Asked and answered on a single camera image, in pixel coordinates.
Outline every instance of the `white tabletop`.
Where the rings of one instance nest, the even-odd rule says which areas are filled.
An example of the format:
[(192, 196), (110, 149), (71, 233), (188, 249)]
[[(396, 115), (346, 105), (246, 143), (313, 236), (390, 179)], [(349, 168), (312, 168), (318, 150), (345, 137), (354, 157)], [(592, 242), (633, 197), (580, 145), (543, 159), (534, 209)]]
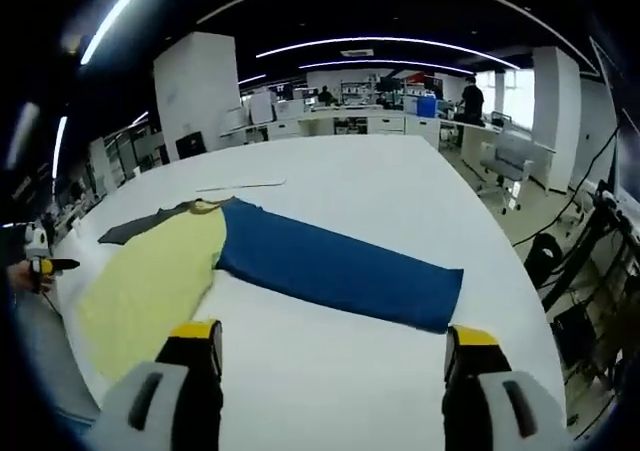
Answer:
[[(235, 195), (290, 218), (449, 268), (464, 268), (453, 322), (493, 334), (514, 369), (565, 411), (539, 298), (509, 241), (466, 182), (415, 136), (327, 136), (229, 148), (142, 174), (108, 196), (56, 250), (81, 266), (59, 279), (79, 367), (100, 402), (107, 383), (86, 359), (78, 294), (117, 250), (107, 229), (232, 181), (283, 179)], [(203, 193), (217, 199), (229, 192)], [(223, 450), (444, 449), (445, 337), (289, 298), (219, 272), (195, 318), (224, 327)]]

